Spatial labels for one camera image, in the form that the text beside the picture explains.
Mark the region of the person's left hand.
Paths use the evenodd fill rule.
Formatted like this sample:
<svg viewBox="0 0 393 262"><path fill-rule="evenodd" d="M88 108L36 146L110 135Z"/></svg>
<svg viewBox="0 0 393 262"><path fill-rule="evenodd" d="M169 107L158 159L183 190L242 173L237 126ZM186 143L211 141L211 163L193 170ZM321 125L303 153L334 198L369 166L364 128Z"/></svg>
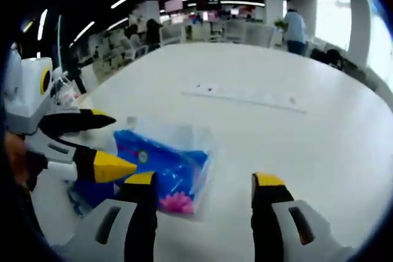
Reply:
<svg viewBox="0 0 393 262"><path fill-rule="evenodd" d="M18 184L25 183L28 179L28 168L24 141L19 136L6 132L4 146L10 160L15 181Z"/></svg>

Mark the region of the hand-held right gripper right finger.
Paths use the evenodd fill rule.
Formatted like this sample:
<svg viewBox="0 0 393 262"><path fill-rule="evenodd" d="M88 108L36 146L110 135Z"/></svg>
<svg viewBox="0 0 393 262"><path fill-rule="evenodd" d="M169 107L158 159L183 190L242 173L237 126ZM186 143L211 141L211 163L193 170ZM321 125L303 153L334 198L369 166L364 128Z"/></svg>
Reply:
<svg viewBox="0 0 393 262"><path fill-rule="evenodd" d="M251 228L255 261L332 261L338 243L329 222L295 200L283 180L252 174Z"/></svg>

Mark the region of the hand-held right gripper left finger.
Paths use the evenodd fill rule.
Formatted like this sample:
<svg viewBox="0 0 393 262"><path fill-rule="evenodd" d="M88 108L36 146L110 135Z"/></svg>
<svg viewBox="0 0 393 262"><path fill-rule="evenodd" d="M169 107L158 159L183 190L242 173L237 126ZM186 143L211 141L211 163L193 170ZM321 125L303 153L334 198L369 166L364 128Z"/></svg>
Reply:
<svg viewBox="0 0 393 262"><path fill-rule="evenodd" d="M157 174L133 174L95 207L69 241L69 261L153 261Z"/></svg>

